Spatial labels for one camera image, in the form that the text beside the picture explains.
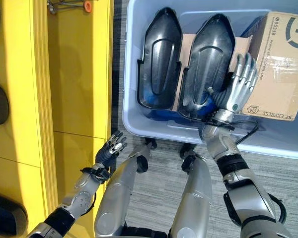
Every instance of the light blue plastic bin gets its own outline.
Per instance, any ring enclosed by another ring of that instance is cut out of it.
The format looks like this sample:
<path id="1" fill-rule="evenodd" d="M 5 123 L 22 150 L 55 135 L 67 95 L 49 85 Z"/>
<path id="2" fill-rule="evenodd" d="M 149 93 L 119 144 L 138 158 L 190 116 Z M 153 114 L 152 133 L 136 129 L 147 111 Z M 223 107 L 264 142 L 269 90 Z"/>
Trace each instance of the light blue plastic bin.
<path id="1" fill-rule="evenodd" d="M 130 0 L 127 11 L 123 123 L 138 136 L 202 144 L 196 125 L 149 118 L 151 110 L 137 102 L 137 59 L 142 57 L 144 35 L 155 14 L 163 7 L 177 13 L 183 33 L 196 33 L 210 16 L 222 12 L 231 20 L 236 36 L 256 17 L 270 11 L 298 14 L 298 0 Z M 242 151 L 298 159 L 298 114 L 293 122 L 256 118 L 265 131 L 259 131 L 238 147 Z M 235 132 L 241 137 L 243 131 Z"/>

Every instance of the metal tool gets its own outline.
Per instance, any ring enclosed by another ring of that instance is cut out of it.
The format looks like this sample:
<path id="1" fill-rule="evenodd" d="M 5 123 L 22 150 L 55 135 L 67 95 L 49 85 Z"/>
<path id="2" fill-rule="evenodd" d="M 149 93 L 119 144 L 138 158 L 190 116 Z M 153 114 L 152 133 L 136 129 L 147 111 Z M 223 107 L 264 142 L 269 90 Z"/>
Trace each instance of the metal tool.
<path id="1" fill-rule="evenodd" d="M 88 0 L 59 0 L 57 2 L 52 2 L 51 0 L 47 0 L 48 10 L 51 14 L 55 15 L 60 10 L 67 10 L 71 8 L 82 7 L 85 12 L 92 12 L 91 2 Z"/>

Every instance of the wire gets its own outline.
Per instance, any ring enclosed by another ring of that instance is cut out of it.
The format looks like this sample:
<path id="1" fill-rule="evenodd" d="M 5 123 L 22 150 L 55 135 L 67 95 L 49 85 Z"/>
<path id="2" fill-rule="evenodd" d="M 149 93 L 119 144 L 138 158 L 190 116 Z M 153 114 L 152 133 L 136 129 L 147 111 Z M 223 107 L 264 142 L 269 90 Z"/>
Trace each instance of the wire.
<path id="1" fill-rule="evenodd" d="M 225 124 L 225 123 L 221 123 L 221 124 L 215 124 L 213 122 L 208 121 L 207 124 L 209 125 L 213 125 L 213 126 L 218 126 L 218 127 L 225 127 L 228 128 L 230 130 L 235 130 L 235 125 L 240 125 L 240 124 L 254 124 L 254 127 L 242 138 L 240 138 L 239 140 L 235 141 L 235 144 L 238 145 L 241 142 L 243 142 L 244 140 L 246 140 L 248 137 L 250 137 L 251 135 L 253 135 L 255 132 L 258 131 L 259 126 L 258 126 L 258 121 L 253 121 L 253 120 L 237 120 L 237 121 L 233 121 L 231 123 Z"/>
<path id="2" fill-rule="evenodd" d="M 284 224 L 285 221 L 286 221 L 286 218 L 287 218 L 287 211 L 286 211 L 286 208 L 285 206 L 283 205 L 282 203 L 282 200 L 279 200 L 277 197 L 271 195 L 270 193 L 268 193 L 268 195 L 270 196 L 270 199 L 274 202 L 277 203 L 277 205 L 279 206 L 280 208 L 280 217 L 279 217 L 279 222 Z"/>
<path id="3" fill-rule="evenodd" d="M 246 140 L 248 137 L 250 137 L 251 135 L 253 135 L 255 132 L 258 131 L 259 126 L 258 126 L 258 122 L 257 121 L 253 121 L 253 120 L 238 120 L 238 121 L 234 121 L 231 122 L 230 125 L 237 125 L 237 124 L 245 124 L 245 123 L 251 123 L 254 124 L 253 129 L 251 129 L 250 132 L 248 132 L 244 137 L 240 138 L 239 140 L 237 140 L 235 142 L 236 145 L 240 144 L 241 142 L 243 142 L 244 140 Z"/>
<path id="4" fill-rule="evenodd" d="M 81 214 L 81 216 L 84 216 L 85 214 L 89 213 L 91 211 L 91 209 L 93 209 L 95 201 L 96 201 L 96 193 L 94 194 L 94 201 L 91 204 L 90 208 L 85 213 Z"/>

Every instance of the cardboard box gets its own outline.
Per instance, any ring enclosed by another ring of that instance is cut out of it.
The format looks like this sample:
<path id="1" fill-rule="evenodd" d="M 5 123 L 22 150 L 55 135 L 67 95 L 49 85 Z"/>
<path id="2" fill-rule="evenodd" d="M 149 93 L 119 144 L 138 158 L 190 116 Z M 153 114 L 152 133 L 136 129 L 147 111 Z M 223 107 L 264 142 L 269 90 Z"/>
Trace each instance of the cardboard box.
<path id="1" fill-rule="evenodd" d="M 293 121 L 298 111 L 298 15 L 269 12 L 243 36 L 250 35 L 258 81 L 242 112 Z"/>

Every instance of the yellow cabinet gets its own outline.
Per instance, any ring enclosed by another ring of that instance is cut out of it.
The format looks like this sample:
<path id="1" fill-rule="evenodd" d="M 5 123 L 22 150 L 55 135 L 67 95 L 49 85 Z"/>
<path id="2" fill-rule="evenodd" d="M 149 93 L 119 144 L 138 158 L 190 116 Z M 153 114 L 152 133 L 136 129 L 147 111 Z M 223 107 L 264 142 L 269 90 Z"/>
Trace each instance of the yellow cabinet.
<path id="1" fill-rule="evenodd" d="M 0 125 L 0 195 L 23 204 L 28 232 L 110 135 L 113 0 L 92 7 L 51 15 L 44 0 L 0 0 L 0 86 L 10 106 Z M 93 237 L 95 212 L 70 236 Z"/>

